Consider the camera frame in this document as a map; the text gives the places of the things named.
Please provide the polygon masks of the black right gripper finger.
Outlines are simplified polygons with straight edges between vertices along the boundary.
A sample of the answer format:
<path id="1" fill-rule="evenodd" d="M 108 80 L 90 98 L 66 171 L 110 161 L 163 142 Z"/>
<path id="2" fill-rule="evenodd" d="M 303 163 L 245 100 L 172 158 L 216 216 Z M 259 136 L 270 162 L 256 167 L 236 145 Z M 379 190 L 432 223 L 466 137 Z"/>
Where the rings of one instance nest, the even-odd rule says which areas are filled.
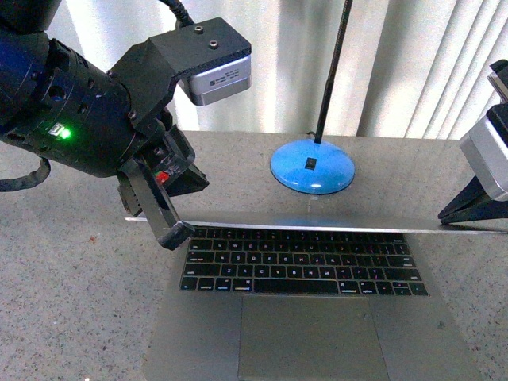
<path id="1" fill-rule="evenodd" d="M 475 176 L 437 218 L 438 231 L 506 232 L 507 202 L 492 199 Z"/>

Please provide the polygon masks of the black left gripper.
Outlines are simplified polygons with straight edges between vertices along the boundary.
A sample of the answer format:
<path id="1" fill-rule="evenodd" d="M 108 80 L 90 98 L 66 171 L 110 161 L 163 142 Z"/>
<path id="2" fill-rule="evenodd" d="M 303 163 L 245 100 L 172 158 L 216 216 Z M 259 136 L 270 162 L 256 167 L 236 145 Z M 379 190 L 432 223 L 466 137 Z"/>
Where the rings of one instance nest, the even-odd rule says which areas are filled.
<path id="1" fill-rule="evenodd" d="M 191 164 L 191 149 L 169 147 L 171 121 L 164 107 L 178 83 L 251 51 L 233 29 L 178 29 L 132 46 L 107 75 L 52 41 L 27 147 L 99 178 L 127 170 L 156 240 L 175 250 L 194 228 L 179 218 L 169 196 L 199 192 L 210 183 Z M 168 173 L 165 189 L 142 156 L 153 171 Z"/>

